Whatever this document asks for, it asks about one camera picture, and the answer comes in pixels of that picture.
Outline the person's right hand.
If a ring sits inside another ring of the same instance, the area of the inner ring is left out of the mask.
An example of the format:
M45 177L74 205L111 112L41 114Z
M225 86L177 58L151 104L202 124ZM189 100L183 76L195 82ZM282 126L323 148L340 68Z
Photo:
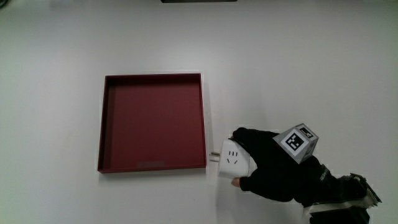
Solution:
M235 177L231 184L245 192L278 202L296 200L311 204L328 195L327 182L333 177L315 156L296 163L274 140L277 133L238 128L231 140L253 159L257 169L248 177Z

